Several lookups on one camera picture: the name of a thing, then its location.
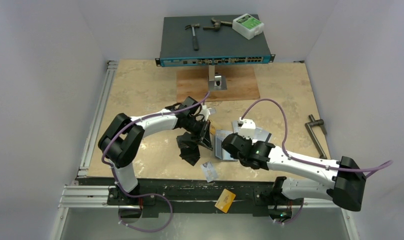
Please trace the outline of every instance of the small card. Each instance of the small card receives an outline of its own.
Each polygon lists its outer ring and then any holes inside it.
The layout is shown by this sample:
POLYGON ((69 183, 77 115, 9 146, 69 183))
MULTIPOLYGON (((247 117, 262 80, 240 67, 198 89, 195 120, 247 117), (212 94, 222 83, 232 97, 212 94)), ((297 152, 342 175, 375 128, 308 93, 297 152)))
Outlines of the small card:
POLYGON ((202 168, 208 183, 218 179, 218 173, 215 171, 215 168, 210 161, 201 164, 200 168, 202 168))
POLYGON ((221 195, 219 196, 218 200, 216 201, 215 207, 226 214, 229 211, 229 208, 232 205, 235 197, 236 194, 232 193, 227 189, 224 189, 221 195))

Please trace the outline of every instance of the metal stand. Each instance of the metal stand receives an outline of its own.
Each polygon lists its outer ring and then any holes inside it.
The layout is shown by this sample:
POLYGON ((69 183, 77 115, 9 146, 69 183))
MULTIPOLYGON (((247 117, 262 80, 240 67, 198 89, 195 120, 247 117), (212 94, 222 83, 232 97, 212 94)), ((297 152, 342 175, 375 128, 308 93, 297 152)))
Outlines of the metal stand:
POLYGON ((208 88, 209 91, 227 90, 226 77, 215 72, 215 65, 208 66, 208 88))

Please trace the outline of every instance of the white box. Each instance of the white box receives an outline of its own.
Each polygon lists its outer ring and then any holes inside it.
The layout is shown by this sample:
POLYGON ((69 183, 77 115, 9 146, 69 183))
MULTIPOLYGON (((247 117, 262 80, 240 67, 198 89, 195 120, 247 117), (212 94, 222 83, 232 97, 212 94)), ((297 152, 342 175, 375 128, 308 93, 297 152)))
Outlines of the white box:
POLYGON ((264 31, 264 23, 249 14, 243 14, 233 20, 232 28, 249 40, 264 31))

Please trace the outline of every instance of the hammer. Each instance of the hammer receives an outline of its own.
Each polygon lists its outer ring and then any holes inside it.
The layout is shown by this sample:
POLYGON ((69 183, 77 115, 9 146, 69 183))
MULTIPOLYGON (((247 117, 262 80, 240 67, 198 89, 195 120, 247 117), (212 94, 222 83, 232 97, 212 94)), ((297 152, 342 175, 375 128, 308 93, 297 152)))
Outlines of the hammer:
POLYGON ((196 34, 195 34, 195 28, 199 28, 199 26, 200 26, 199 23, 197 23, 197 24, 187 25, 184 27, 184 30, 191 28, 191 31, 193 33, 193 50, 195 50, 195 51, 199 50, 198 39, 196 38, 196 34))

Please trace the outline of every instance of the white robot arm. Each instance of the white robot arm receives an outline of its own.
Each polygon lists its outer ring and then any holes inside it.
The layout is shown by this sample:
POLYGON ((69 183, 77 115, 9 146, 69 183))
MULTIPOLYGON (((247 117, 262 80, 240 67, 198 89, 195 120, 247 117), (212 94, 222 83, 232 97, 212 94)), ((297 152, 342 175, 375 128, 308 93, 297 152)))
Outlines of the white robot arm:
POLYGON ((276 179, 281 195, 290 200, 314 198, 331 200, 341 208, 360 211, 363 201, 366 176, 362 172, 333 170, 336 168, 359 169, 352 158, 343 156, 340 161, 320 159, 288 151, 288 155, 306 162, 322 164, 324 167, 295 161, 274 144, 253 139, 255 123, 240 119, 239 133, 228 135, 222 148, 239 159, 245 167, 295 174, 305 179, 276 179))
POLYGON ((141 120, 124 132, 127 134, 124 139, 121 137, 115 139, 106 153, 118 181, 127 193, 131 193, 138 186, 132 161, 136 157, 143 138, 164 130, 185 129, 187 132, 177 137, 177 143, 180 147, 180 157, 192 166, 200 158, 198 146, 209 150, 213 149, 210 138, 210 121, 208 120, 211 111, 206 105, 195 106, 178 114, 169 114, 173 111, 183 110, 195 103, 197 103, 196 100, 188 97, 183 103, 166 106, 154 114, 157 116, 150 118, 145 118, 147 115, 128 117, 124 113, 120 113, 114 118, 99 140, 98 147, 102 152, 106 150, 111 140, 121 129, 131 122, 141 120))

